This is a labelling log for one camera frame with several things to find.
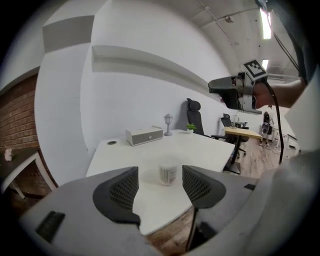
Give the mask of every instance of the ceiling light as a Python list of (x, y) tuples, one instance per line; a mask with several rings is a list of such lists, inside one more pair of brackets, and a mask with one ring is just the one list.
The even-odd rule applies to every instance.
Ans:
[(262, 67), (263, 67), (265, 70), (267, 70), (268, 63), (269, 63), (269, 60), (268, 60), (268, 59), (263, 59), (263, 60), (262, 60)]
[(262, 19), (262, 28), (263, 28), (263, 39), (271, 38), (271, 17), (270, 12), (266, 13), (260, 8), (261, 19)]

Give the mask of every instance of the ceiling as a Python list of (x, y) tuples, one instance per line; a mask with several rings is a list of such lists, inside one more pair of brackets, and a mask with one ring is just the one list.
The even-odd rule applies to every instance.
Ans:
[[(241, 64), (268, 59), (267, 71), (275, 79), (292, 81), (298, 72), (272, 36), (263, 39), (260, 11), (255, 0), (158, 0), (181, 13), (201, 29), (219, 50), (230, 72), (241, 71)], [(228, 23), (226, 16), (234, 22)], [(272, 31), (296, 59), (292, 42), (280, 22), (271, 13)]]

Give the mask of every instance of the person's hand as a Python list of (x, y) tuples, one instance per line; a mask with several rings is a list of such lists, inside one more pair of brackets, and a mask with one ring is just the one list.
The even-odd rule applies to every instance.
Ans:
[(256, 99), (256, 108), (260, 109), (265, 105), (274, 105), (274, 100), (263, 82), (257, 82), (253, 87), (253, 96)]

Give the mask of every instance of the chair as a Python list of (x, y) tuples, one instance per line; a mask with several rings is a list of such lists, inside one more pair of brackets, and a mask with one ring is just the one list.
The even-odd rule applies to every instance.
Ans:
[(215, 137), (218, 137), (218, 139), (225, 139), (225, 136), (215, 135), (215, 137), (210, 137), (208, 135), (205, 135), (204, 128), (202, 126), (201, 113), (199, 112), (199, 110), (201, 109), (200, 103), (190, 98), (187, 98), (187, 101), (188, 101), (188, 105), (187, 105), (186, 115), (187, 115), (189, 124), (194, 124), (196, 126), (194, 133), (211, 138), (211, 139), (215, 139)]
[[(224, 113), (223, 116), (221, 117), (221, 122), (224, 127), (230, 127), (232, 125), (232, 122), (230, 120), (230, 115), (226, 114), (226, 113)], [(249, 130), (249, 127), (241, 127), (241, 125), (238, 125), (238, 128)], [(221, 138), (218, 135), (212, 135), (212, 137), (217, 140), (218, 139), (226, 139), (226, 142), (231, 143), (231, 144), (235, 144), (237, 142), (237, 138), (238, 138), (238, 136), (232, 135), (232, 134), (226, 134), (225, 138)], [(249, 137), (242, 137), (241, 142), (247, 142), (248, 140), (249, 140)], [(239, 148), (239, 151), (244, 152), (244, 156), (247, 155), (247, 152), (244, 149)]]

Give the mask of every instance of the cup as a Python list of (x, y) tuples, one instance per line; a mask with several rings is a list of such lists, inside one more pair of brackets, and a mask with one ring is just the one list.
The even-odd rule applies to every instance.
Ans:
[(177, 165), (160, 164), (159, 175), (162, 185), (171, 186), (177, 177)]

